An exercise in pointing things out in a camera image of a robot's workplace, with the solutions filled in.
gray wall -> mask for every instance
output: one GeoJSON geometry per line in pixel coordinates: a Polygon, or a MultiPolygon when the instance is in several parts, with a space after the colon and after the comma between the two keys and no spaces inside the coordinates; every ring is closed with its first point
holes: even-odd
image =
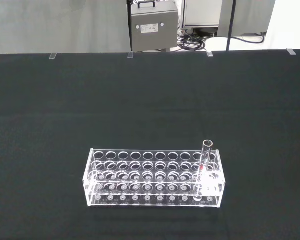
{"type": "MultiPolygon", "coordinates": [[[[232,36],[267,32],[276,0],[237,0],[232,36]]],[[[227,37],[233,0],[223,0],[219,37],[227,37]]]]}
{"type": "Polygon", "coordinates": [[[0,0],[0,54],[128,51],[126,0],[0,0]]]}

white cabinet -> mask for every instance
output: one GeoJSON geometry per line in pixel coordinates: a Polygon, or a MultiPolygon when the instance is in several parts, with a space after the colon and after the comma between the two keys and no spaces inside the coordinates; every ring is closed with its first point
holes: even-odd
{"type": "Polygon", "coordinates": [[[223,0],[182,0],[181,28],[218,27],[223,0]]]}

gray metal box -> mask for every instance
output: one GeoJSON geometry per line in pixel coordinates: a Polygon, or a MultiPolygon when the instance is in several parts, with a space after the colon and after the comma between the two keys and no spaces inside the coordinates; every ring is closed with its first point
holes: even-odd
{"type": "Polygon", "coordinates": [[[178,9],[175,3],[149,2],[141,1],[131,6],[132,50],[140,52],[176,47],[178,9]]]}

clear acrylic rack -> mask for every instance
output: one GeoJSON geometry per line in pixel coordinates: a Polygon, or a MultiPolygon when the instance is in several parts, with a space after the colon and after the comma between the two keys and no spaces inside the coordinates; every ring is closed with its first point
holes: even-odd
{"type": "Polygon", "coordinates": [[[201,151],[91,149],[83,187],[88,206],[221,205],[225,176],[210,140],[201,151]]]}

box handle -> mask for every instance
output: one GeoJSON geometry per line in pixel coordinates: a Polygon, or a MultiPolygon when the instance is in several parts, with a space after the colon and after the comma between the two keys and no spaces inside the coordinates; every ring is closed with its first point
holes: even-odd
{"type": "Polygon", "coordinates": [[[149,3],[153,3],[153,7],[156,6],[156,2],[153,0],[153,1],[140,1],[138,2],[138,9],[140,8],[140,4],[149,4],[149,3]]]}

